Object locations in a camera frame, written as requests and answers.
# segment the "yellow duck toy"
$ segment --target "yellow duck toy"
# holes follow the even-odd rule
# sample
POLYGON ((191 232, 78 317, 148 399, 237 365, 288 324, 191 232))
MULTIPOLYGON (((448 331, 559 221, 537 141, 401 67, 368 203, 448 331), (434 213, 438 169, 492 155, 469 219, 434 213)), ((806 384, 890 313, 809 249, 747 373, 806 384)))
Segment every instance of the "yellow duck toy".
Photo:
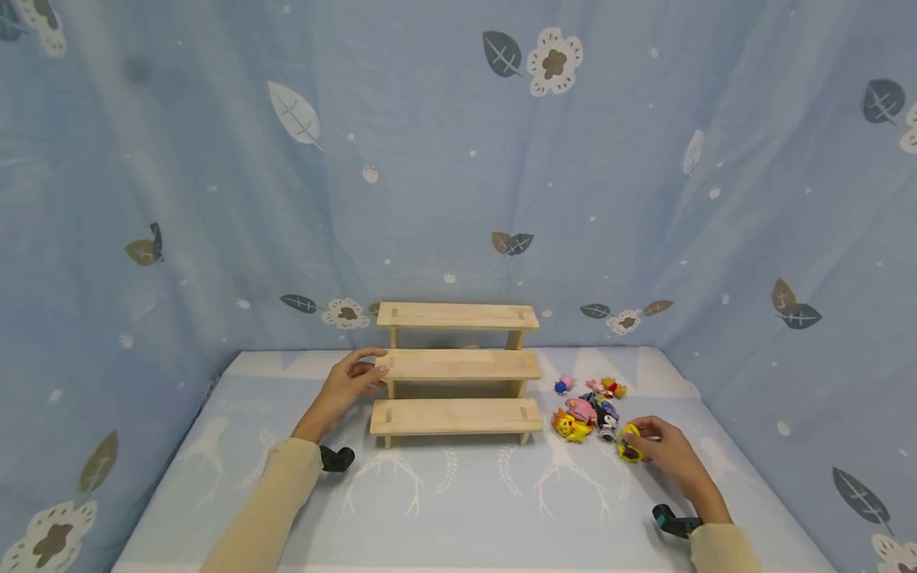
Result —
POLYGON ((592 431, 592 428, 581 423, 560 408, 551 416, 551 425, 554 426, 554 430, 558 434, 567 438, 569 442, 585 442, 586 436, 592 431))

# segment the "pink pig figurine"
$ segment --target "pink pig figurine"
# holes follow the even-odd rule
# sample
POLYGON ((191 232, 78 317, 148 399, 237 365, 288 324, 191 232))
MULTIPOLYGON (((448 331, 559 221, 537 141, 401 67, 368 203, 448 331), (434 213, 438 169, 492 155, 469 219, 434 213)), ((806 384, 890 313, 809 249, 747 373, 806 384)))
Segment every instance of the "pink pig figurine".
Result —
POLYGON ((570 398, 564 403, 567 405, 568 414, 582 421, 589 427, 595 426, 597 416, 595 415, 595 409, 592 408, 592 404, 586 402, 582 398, 570 398))
POLYGON ((575 382, 576 382, 575 378, 564 374, 563 376, 560 377, 560 380, 558 380, 554 384, 554 391, 558 393, 558 396, 563 396, 567 394, 567 392, 569 392, 571 388, 573 388, 573 384, 575 382))

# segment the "wooden step shelf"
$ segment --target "wooden step shelf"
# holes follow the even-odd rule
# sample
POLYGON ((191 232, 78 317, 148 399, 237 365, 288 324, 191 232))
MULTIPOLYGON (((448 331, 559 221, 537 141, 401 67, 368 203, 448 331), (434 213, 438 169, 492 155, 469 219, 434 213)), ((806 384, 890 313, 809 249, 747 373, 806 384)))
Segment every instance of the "wooden step shelf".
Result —
POLYGON ((535 401, 522 397, 526 381, 541 378, 535 353, 522 350, 525 333, 538 328, 531 306, 383 302, 376 324, 389 329, 391 348, 376 358, 376 364, 389 367, 389 399, 376 401, 370 434, 384 436, 386 448, 397 435, 518 434, 524 444, 541 431, 535 401), (508 330, 509 336, 505 350, 407 349, 398 348, 401 328, 508 330), (395 400, 396 382, 451 380, 505 380, 508 396, 395 400))
POLYGON ((538 380, 541 367, 530 350, 392 348, 376 358, 389 367, 385 380, 538 380))
POLYGON ((531 306, 514 304, 380 303, 379 328, 537 330, 531 306))
POLYGON ((531 398, 377 400, 370 419, 370 434, 385 437, 386 447, 401 435, 518 434, 524 445, 542 427, 531 398))

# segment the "black wrist strap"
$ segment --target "black wrist strap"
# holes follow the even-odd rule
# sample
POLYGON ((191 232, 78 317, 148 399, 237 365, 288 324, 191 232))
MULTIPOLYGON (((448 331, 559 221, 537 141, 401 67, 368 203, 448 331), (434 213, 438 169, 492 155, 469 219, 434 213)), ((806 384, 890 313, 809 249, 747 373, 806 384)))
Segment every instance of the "black wrist strap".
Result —
POLYGON ((353 460, 357 458, 349 447, 342 447, 336 452, 330 447, 319 446, 318 451, 322 453, 322 469, 335 473, 347 471, 353 460))
POLYGON ((675 517, 672 508, 665 503, 660 503, 653 508, 653 518, 656 519, 659 529, 682 539, 688 539, 691 537, 691 532, 703 525, 703 522, 697 517, 675 517))

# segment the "pile of toys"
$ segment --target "pile of toys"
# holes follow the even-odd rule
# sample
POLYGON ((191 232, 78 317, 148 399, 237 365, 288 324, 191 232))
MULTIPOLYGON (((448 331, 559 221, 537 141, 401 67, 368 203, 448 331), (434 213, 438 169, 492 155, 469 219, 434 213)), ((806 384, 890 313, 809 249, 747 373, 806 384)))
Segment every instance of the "pile of toys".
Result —
MULTIPOLYGON (((561 376, 554 385, 559 396, 566 396, 572 390, 576 379, 572 376, 561 376)), ((586 436, 595 428, 598 435, 606 442, 617 440, 617 426, 621 416, 615 409, 612 399, 621 400, 627 394, 627 387, 619 384, 614 378, 603 378, 602 381, 589 380, 586 386, 589 392, 579 398, 568 398, 563 408, 558 408, 551 417, 554 430, 570 442, 584 442, 586 436)))

